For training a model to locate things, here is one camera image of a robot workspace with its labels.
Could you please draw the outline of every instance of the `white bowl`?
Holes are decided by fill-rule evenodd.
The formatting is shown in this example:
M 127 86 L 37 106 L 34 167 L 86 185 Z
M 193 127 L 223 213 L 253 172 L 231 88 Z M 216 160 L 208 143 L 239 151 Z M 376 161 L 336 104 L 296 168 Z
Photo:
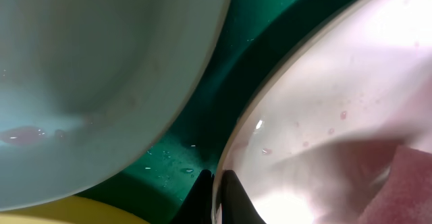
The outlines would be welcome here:
M 403 129 L 416 134 L 413 147 L 432 151 L 431 6 L 359 0 L 296 51 L 239 120 L 219 162 L 214 200 L 223 171 L 233 169 L 267 224 L 355 222 L 386 169 L 367 179 L 376 174 L 365 167 L 368 158 L 344 165 L 350 156 L 336 142 Z M 218 208 L 215 202 L 214 220 Z
M 85 190 L 163 133 L 230 0 L 0 0 L 0 211 Z

